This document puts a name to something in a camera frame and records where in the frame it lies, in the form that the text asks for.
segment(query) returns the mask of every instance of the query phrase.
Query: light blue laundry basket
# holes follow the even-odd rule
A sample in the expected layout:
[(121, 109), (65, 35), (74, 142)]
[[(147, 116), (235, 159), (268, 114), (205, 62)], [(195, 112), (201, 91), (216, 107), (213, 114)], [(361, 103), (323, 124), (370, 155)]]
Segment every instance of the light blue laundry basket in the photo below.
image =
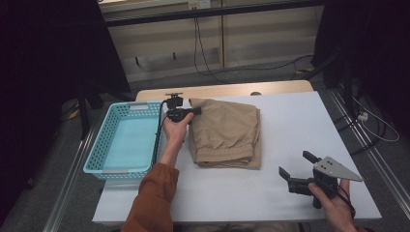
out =
[(142, 179), (152, 168), (160, 101), (114, 103), (83, 167), (102, 180)]

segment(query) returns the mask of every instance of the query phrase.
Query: white table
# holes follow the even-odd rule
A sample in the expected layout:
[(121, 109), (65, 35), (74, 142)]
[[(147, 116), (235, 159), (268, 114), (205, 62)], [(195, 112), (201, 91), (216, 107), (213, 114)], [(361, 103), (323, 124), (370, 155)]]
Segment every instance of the white table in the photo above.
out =
[[(178, 190), (171, 207), (175, 222), (302, 221), (324, 219), (311, 206), (312, 197), (288, 192), (279, 176), (283, 167), (296, 178), (312, 176), (304, 150), (330, 156), (358, 173), (326, 108), (316, 92), (214, 98), (250, 103), (261, 109), (260, 170), (201, 168), (184, 143), (177, 168)], [(137, 183), (107, 181), (93, 221), (122, 223), (127, 218)], [(356, 219), (381, 218), (365, 183), (351, 182)]]

